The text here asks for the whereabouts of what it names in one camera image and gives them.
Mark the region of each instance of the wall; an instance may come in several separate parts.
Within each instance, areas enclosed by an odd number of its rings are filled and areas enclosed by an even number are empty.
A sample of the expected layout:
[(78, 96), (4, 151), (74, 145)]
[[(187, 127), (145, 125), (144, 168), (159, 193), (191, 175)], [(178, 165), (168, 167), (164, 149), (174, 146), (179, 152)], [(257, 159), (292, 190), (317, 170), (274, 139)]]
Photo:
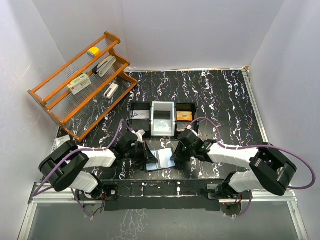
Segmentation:
[(64, 59), (31, 0), (0, 1), (0, 239), (17, 239), (56, 124), (27, 93)]
[(33, 1), (65, 60), (108, 31), (120, 36), (117, 51), (134, 70), (249, 65), (283, 4), (283, 0)]
[[(269, 140), (307, 159), (320, 173), (320, 3), (286, 0), (250, 67), (250, 79)], [(292, 185), (311, 181), (298, 171)], [(295, 191), (311, 240), (319, 239), (320, 183)]]

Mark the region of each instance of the yellow object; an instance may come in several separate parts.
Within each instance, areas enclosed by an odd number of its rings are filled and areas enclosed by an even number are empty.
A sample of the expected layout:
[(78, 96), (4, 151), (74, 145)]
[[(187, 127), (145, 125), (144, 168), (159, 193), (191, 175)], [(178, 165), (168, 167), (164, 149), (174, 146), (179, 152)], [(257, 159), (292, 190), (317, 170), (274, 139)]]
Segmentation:
[(100, 53), (100, 49), (97, 48), (96, 46), (94, 46), (94, 47), (90, 48), (88, 51), (86, 51), (86, 53), (87, 53), (90, 57), (94, 58), (94, 57), (96, 57), (96, 56)]
[(192, 121), (191, 111), (177, 111), (176, 112), (177, 121)]

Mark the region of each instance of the marble pattern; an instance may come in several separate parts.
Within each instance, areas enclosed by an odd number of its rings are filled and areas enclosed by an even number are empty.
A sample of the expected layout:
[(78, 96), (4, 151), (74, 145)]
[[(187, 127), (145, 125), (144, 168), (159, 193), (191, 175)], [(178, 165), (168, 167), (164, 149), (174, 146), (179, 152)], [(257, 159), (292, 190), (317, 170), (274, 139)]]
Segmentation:
[[(139, 81), (98, 126), (87, 135), (82, 145), (106, 147), (117, 130), (120, 119), (127, 119), (131, 102), (195, 102), (198, 116), (212, 119), (219, 127), (224, 143), (248, 146), (263, 139), (249, 98), (241, 70), (155, 71), (132, 72)], [(217, 132), (207, 121), (199, 124), (200, 137), (216, 139)], [(177, 146), (170, 137), (147, 141), (150, 149)], [(144, 172), (130, 160), (116, 161), (111, 168), (87, 169), (101, 180), (172, 180), (224, 179), (230, 172), (245, 171), (226, 163), (190, 161), (176, 167), (155, 172)]]

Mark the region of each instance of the wooden shelf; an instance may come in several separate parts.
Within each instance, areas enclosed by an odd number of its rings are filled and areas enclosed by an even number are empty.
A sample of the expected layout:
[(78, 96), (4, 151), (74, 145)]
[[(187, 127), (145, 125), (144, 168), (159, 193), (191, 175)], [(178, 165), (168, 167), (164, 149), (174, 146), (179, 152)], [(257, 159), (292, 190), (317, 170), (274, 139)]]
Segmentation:
[[(138, 83), (124, 72), (130, 62), (114, 51), (114, 46), (119, 43), (117, 36), (105, 32), (44, 82), (28, 91), (49, 116), (78, 141), (82, 141)], [(87, 55), (87, 51), (92, 47), (100, 49), (95, 58)], [(113, 66), (103, 77), (94, 74), (93, 67), (108, 56), (115, 56), (116, 62)], [(82, 73), (89, 75), (91, 85), (73, 95), (67, 85)], [(113, 82), (116, 82), (119, 88), (111, 99), (106, 99), (103, 93)], [(103, 106), (103, 111), (99, 110), (95, 114), (92, 109), (98, 109), (99, 104)]]

